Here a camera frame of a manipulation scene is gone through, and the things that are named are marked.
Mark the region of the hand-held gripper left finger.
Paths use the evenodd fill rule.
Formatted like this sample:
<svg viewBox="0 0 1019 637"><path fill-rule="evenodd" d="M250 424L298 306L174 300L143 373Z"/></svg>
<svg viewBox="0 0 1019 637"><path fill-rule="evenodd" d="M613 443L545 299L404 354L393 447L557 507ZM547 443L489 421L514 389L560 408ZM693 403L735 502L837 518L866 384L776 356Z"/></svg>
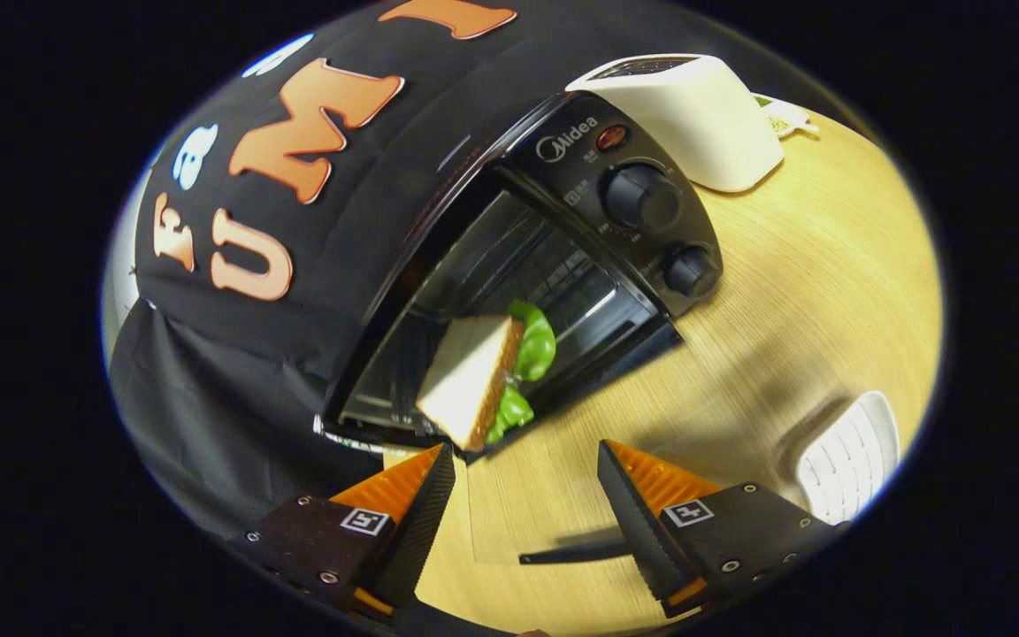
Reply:
<svg viewBox="0 0 1019 637"><path fill-rule="evenodd" d="M418 453L338 495L298 495L243 528L235 552L285 589L357 619L414 601L455 484L452 443Z"/></svg>

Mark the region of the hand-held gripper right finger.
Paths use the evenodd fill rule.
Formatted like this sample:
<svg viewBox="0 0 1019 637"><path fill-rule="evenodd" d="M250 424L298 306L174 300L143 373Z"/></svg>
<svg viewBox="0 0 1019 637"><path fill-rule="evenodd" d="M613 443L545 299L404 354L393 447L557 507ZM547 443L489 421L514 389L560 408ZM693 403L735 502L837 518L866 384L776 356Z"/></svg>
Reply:
<svg viewBox="0 0 1019 637"><path fill-rule="evenodd" d="M824 551L842 531L756 481L719 487L612 440L600 441L597 477L667 618L748 597Z"/></svg>

